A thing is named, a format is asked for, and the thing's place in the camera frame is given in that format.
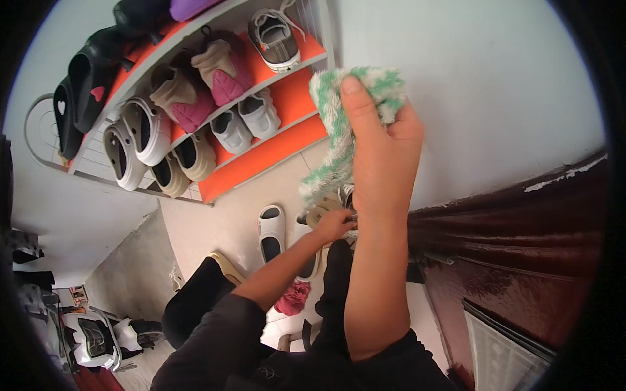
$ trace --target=red cloth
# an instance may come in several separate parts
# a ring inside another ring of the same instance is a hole
[[[104,368],[99,373],[91,373],[85,367],[78,367],[79,371],[74,373],[74,380],[81,391],[124,391],[117,381],[113,372]]]
[[[274,304],[274,309],[288,317],[298,315],[304,308],[304,302],[307,301],[310,291],[310,283],[296,280]]]

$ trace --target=towel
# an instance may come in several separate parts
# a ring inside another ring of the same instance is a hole
[[[294,281],[284,295],[274,304],[274,309],[288,317],[298,315],[309,297],[311,285],[308,282]]]
[[[404,81],[397,69],[372,68],[330,69],[318,72],[309,82],[309,92],[319,111],[331,147],[324,161],[300,182],[300,196],[308,210],[328,192],[353,183],[354,133],[346,112],[341,106],[339,87],[343,78],[351,74],[361,80],[376,104],[378,116],[385,126],[394,123],[396,113],[406,102]]]

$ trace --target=hand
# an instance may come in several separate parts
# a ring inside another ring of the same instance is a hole
[[[356,221],[345,223],[351,214],[350,209],[331,210],[322,216],[312,234],[319,239],[322,246],[341,239],[346,232],[356,226]]]
[[[354,76],[341,83],[341,103],[356,135],[352,202],[359,219],[406,216],[418,172],[424,126],[406,103],[387,127]]]

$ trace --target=purple hat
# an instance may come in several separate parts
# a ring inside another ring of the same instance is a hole
[[[184,22],[222,1],[223,0],[172,0],[170,14],[174,20]]]

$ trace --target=black shirt sleeve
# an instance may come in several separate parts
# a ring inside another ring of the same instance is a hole
[[[159,368],[150,390],[222,389],[231,373],[253,364],[264,327],[265,313],[255,302],[225,296]]]
[[[374,390],[457,391],[413,330],[354,369]]]

